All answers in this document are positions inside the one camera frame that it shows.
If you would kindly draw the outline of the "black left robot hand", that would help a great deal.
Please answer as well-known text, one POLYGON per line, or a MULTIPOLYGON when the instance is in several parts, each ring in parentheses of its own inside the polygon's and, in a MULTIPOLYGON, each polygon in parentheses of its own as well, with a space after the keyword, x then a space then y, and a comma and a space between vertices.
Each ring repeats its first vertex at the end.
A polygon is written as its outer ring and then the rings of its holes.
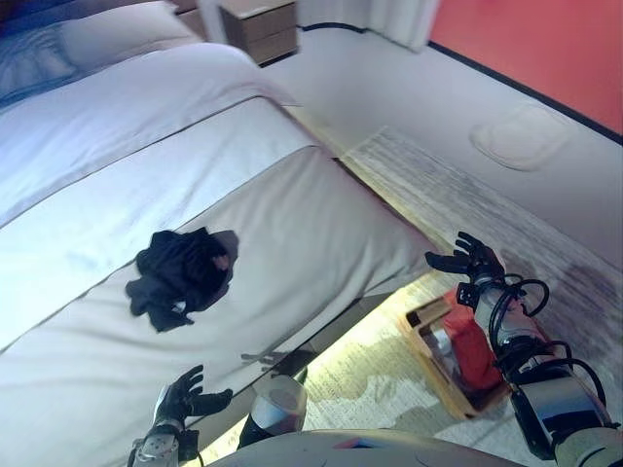
POLYGON ((203 365, 197 365, 168 385, 155 407, 153 425, 185 426, 188 417, 208 416, 224 411, 232 402, 234 391, 203 392, 203 365))

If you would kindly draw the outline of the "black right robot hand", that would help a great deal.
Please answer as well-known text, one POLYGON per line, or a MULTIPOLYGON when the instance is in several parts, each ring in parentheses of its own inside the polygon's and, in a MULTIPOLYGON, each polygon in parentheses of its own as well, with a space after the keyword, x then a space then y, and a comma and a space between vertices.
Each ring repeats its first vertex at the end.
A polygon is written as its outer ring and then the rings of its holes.
POLYGON ((494 250, 469 233, 459 231, 452 255, 426 252, 424 258, 433 269, 465 275, 472 284, 501 281, 505 269, 494 250))

